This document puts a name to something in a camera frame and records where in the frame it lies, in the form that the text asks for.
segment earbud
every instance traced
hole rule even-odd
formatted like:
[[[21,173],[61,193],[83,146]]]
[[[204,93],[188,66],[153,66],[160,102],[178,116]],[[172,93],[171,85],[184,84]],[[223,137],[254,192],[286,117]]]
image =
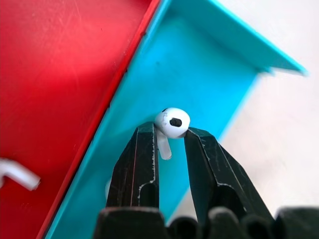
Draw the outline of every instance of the earbud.
[[[159,153],[162,159],[171,158],[168,138],[183,138],[190,123],[189,115],[178,108],[167,108],[159,113],[154,121],[157,129]]]

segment wireless earbud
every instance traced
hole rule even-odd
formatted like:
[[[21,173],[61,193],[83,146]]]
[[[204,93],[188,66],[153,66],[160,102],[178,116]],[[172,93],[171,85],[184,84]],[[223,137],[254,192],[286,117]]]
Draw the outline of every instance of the wireless earbud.
[[[154,121],[157,129],[159,153],[162,159],[171,158],[168,138],[182,138],[185,136],[190,123],[189,115],[178,108],[167,108],[159,113]]]

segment clamp jaw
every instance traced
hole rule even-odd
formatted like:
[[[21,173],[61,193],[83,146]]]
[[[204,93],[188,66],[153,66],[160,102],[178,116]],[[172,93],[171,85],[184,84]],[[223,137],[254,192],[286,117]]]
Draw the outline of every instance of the clamp jaw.
[[[274,220],[243,167],[214,136],[190,127],[184,143],[198,222],[184,217],[165,227],[156,129],[147,122],[136,128],[114,167],[95,239],[319,238],[319,209],[283,209]]]

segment white surface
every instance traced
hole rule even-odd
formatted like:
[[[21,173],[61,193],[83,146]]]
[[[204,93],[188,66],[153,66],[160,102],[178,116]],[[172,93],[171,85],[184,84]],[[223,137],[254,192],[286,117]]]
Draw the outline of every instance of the white surface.
[[[319,205],[319,1],[220,0],[309,72],[260,75],[221,144],[270,212]],[[188,192],[174,217],[195,215]]]

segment turquoise plastic surface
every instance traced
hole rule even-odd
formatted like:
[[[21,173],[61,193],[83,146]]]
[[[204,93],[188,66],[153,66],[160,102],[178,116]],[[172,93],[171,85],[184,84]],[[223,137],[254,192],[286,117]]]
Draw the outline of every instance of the turquoise plastic surface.
[[[258,72],[272,66],[303,71],[219,4],[163,1],[46,238],[91,238],[105,185],[139,124],[177,107],[189,113],[192,127],[220,138]],[[159,162],[166,219],[189,187],[183,140],[170,145],[172,159]]]

